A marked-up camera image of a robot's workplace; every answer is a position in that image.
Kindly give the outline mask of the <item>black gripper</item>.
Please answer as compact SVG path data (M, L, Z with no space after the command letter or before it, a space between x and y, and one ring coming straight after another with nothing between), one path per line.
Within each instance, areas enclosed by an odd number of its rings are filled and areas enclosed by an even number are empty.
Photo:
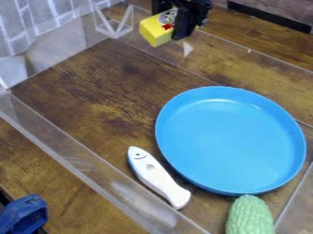
M181 40L191 35L197 26L201 27L206 24L213 2L211 0L151 0L151 13L154 15L173 7L178 9L178 15L171 38Z

